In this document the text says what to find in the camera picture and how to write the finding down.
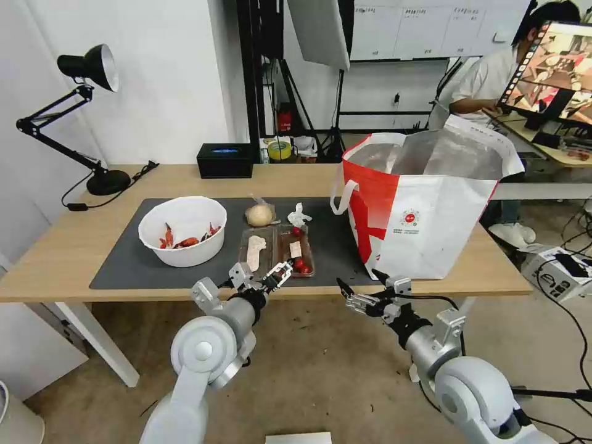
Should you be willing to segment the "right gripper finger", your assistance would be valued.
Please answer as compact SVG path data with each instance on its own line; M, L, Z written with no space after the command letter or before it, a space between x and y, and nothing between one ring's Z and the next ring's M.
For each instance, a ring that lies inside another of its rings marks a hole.
M341 278L338 277L336 281L348 308L369 317L383 317L385 309L384 298L376 297L375 295L357 294Z
M373 297L395 297L396 292L394 286L392 285L393 282L390 276L386 273L383 273L377 269L371 270L373 275L378 278L379 282L384 286L384 290L374 293Z

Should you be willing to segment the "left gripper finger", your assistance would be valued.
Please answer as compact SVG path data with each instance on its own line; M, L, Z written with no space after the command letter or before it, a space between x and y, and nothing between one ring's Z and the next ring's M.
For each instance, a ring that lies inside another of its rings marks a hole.
M290 278L292 271L293 271L293 261L292 260L288 260L288 261L283 261L283 262L279 262L277 263L275 266L273 266L265 275L264 275L264 279L271 277L271 276L277 276L278 279L288 279Z
M282 269L279 271L270 271L265 276L265 289L278 290L291 277L292 270Z

